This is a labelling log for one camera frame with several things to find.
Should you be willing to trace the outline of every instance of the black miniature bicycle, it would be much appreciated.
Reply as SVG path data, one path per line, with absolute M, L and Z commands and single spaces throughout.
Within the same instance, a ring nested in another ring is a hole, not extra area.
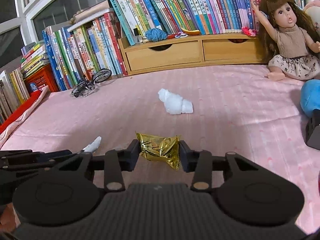
M 83 75 L 83 81 L 80 82 L 71 92 L 72 97 L 83 96 L 86 97 L 90 95 L 95 90 L 95 84 L 102 83 L 106 81 L 111 76 L 111 71 L 109 69 L 103 68 L 97 73 L 93 74 L 91 80 L 88 80 L 85 75 Z

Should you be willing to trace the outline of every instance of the doll's beige top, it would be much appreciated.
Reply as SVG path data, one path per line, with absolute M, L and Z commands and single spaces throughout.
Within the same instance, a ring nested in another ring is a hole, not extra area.
M 307 31 L 295 25 L 292 28 L 282 28 L 276 30 L 276 43 L 279 54 L 286 58 L 295 58 L 309 54 L 306 47 L 305 35 Z

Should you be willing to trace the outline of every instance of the wooden desk organizer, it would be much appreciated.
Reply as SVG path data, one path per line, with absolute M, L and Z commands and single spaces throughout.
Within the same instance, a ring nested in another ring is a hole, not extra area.
M 235 43 L 232 39 L 243 39 Z M 159 70 L 230 64 L 265 64 L 256 37 L 242 33 L 188 36 L 130 46 L 119 39 L 129 75 Z

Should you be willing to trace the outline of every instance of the doll's brown hair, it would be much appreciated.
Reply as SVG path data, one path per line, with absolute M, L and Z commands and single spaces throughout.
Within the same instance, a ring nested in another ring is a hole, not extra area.
M 305 29 L 311 38 L 316 41 L 320 41 L 319 34 L 314 27 L 312 20 L 309 15 L 307 15 L 304 11 L 300 10 L 300 8 L 296 5 L 294 0 L 261 0 L 259 5 L 259 10 L 264 12 L 269 17 L 269 22 L 274 28 L 278 28 L 278 25 L 274 20 L 274 12 L 279 9 L 282 5 L 288 3 L 295 15 L 297 16 L 297 26 Z M 260 24 L 258 38 L 263 45 L 265 50 L 265 60 L 271 60 L 275 55 L 279 54 L 279 49 L 275 41 L 269 36 L 265 27 Z

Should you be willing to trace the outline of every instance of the blue yarn ball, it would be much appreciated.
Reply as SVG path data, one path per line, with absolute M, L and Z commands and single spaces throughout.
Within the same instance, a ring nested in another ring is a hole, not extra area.
M 151 30 L 146 31 L 146 38 L 149 41 L 163 41 L 166 40 L 167 37 L 168 35 L 158 28 L 153 28 Z
M 320 80 L 308 80 L 301 88 L 300 105 L 303 112 L 312 117 L 315 109 L 320 109 Z

